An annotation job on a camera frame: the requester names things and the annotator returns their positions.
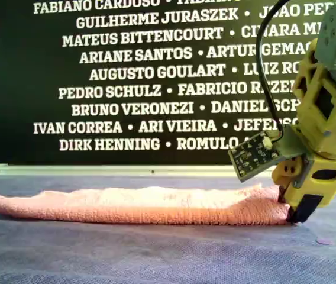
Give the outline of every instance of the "gray fabric surface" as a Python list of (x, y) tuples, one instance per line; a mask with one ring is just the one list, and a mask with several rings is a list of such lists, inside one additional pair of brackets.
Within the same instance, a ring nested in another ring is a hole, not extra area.
[[(267, 179), (254, 179), (245, 185)], [(231, 178), (0, 177), (0, 194), (119, 186), (237, 189)], [(332, 246), (320, 245), (318, 237)], [(336, 284), (336, 197), (285, 227), (102, 225), (0, 216), (0, 283)]]

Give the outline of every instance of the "wire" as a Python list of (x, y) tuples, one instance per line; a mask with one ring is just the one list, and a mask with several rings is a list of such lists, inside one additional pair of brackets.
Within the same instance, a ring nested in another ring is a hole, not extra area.
[(264, 73), (263, 68), (263, 59), (262, 59), (262, 53), (261, 53), (261, 47), (262, 47), (262, 39), (265, 33), (265, 30), (270, 22), (270, 20), (276, 15), (276, 13), (281, 9), (282, 6), (284, 6), (286, 3), (288, 3), (290, 0), (279, 0), (273, 8), (269, 11), (267, 16), (264, 18), (259, 31), (257, 33), (256, 38), (256, 64), (257, 64), (257, 73), (259, 74), (259, 81), (261, 83), (261, 87), (264, 90), (264, 94), (266, 96), (266, 101), (270, 110), (270, 113), (272, 114), (273, 120), (277, 123), (277, 128), (280, 131), (280, 136), (274, 141), (279, 141), (283, 135), (284, 135), (284, 129), (280, 122), (279, 116), (277, 114), (276, 106), (274, 105), (274, 101), (272, 98), (272, 94), (270, 92), (270, 88), (268, 85), (267, 77)]

